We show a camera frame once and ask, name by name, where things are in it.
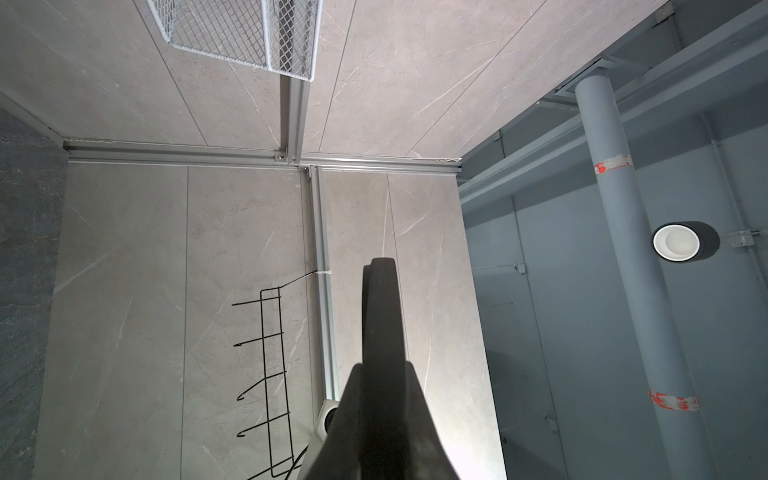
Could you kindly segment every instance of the marble tile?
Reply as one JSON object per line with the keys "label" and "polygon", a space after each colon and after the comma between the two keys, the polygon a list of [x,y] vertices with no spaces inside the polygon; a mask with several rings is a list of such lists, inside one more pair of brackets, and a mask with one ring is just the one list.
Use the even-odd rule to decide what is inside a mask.
{"label": "marble tile", "polygon": [[451,176],[389,175],[406,345],[459,478],[506,478]]}
{"label": "marble tile", "polygon": [[386,174],[323,172],[339,391],[362,362],[362,268],[396,258]]}
{"label": "marble tile", "polygon": [[544,2],[413,150],[424,157],[467,153],[663,3]]}
{"label": "marble tile", "polygon": [[0,110],[0,478],[35,465],[67,153]]}
{"label": "marble tile", "polygon": [[179,475],[187,169],[67,179],[35,476]]}
{"label": "marble tile", "polygon": [[202,143],[133,2],[6,0],[0,43],[0,89],[62,136]]}
{"label": "marble tile", "polygon": [[358,1],[320,150],[407,154],[530,13],[528,0]]}
{"label": "marble tile", "polygon": [[[257,303],[264,288],[302,276],[305,258],[300,175],[295,170],[191,167],[187,251],[187,330],[184,370],[182,475],[248,478],[269,467],[266,426],[236,434],[286,411],[283,380],[263,377]],[[306,281],[282,290],[283,342],[293,446],[306,445],[313,428]],[[264,303],[264,334],[279,331],[276,300]],[[282,371],[280,337],[264,342],[267,374]],[[270,424],[275,460],[290,453],[287,422]]]}
{"label": "marble tile", "polygon": [[202,137],[211,146],[280,148],[280,76],[171,47],[136,0]]}
{"label": "marble tile", "polygon": [[304,151],[320,149],[354,7],[355,2],[347,0],[323,1],[315,80],[310,85],[310,102],[306,110]]}

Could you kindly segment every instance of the white wire basket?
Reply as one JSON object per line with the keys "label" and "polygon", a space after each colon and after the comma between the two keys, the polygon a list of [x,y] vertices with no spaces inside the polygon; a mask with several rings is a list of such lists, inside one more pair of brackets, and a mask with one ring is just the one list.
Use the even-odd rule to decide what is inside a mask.
{"label": "white wire basket", "polygon": [[301,80],[315,77],[323,0],[147,0],[176,48]]}

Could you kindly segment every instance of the light fixture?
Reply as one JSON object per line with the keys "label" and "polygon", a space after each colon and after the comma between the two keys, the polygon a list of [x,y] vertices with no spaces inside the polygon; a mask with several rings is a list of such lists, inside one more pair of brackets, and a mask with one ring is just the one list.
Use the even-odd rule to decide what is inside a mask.
{"label": "light fixture", "polygon": [[713,256],[720,248],[720,235],[704,222],[672,222],[654,231],[652,244],[667,261],[693,262]]}

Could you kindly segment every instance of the wall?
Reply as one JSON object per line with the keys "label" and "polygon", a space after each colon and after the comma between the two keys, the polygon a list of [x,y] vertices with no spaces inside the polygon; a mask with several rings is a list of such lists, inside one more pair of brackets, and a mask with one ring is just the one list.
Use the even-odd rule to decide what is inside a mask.
{"label": "wall", "polygon": [[[768,168],[763,161],[767,138],[768,126],[753,124],[751,130],[742,129],[723,142],[748,221],[762,228],[768,225],[764,190]],[[631,150],[652,226],[702,220],[721,236],[737,228],[713,152],[697,121],[681,122],[644,140],[642,145],[631,144]],[[536,348],[529,347],[529,352],[513,347],[515,337],[532,336],[513,326],[530,323],[532,317],[538,321],[568,478],[669,478],[589,164],[518,192],[515,204],[521,252],[511,208],[497,213],[488,208],[485,217],[473,214],[465,219],[470,251],[477,252],[473,267],[484,266],[475,261],[523,260],[535,311],[532,316],[527,308],[518,308],[494,316],[481,308],[486,341],[489,335],[498,338],[510,329],[505,353],[538,362]],[[762,428],[768,422],[762,408],[768,401],[768,353],[763,348],[768,341],[768,308],[748,257],[742,250],[723,246],[709,260],[663,263],[663,268],[720,475],[765,478],[768,471],[759,452],[768,448],[768,433]],[[473,271],[482,304],[495,290],[484,286],[483,274]],[[492,285],[498,289],[499,282]],[[509,283],[502,290],[512,305],[518,296],[518,305],[525,307],[524,284]],[[514,370],[520,376],[534,371]],[[508,395],[505,382],[514,382],[511,373],[501,372],[504,380],[497,381],[491,370],[499,418],[525,402],[536,405],[529,413],[540,415],[546,401],[536,402],[531,389],[518,388],[517,395],[524,399],[499,402],[497,392]],[[550,452],[541,446],[533,451],[539,458],[547,458]],[[507,468],[510,478],[518,471],[515,463]]]}
{"label": "wall", "polygon": [[35,459],[67,154],[0,110],[0,477]]}
{"label": "wall", "polygon": [[460,478],[504,478],[467,243],[451,176],[324,174],[340,388],[362,359],[362,266],[398,265],[406,355]]}
{"label": "wall", "polygon": [[[295,170],[69,168],[35,478],[247,478],[269,466],[265,392],[280,371],[259,290],[312,268],[306,179]],[[315,405],[305,282],[286,288],[283,341],[293,446]],[[276,331],[274,303],[265,333]],[[282,379],[267,383],[282,413]],[[287,424],[275,422],[275,455]]]}

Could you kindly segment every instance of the metal mesh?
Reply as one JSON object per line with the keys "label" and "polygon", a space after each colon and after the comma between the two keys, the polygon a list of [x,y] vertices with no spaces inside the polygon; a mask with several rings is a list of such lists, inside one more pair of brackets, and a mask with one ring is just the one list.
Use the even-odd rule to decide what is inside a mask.
{"label": "metal mesh", "polygon": [[312,81],[322,0],[147,0],[174,47]]}

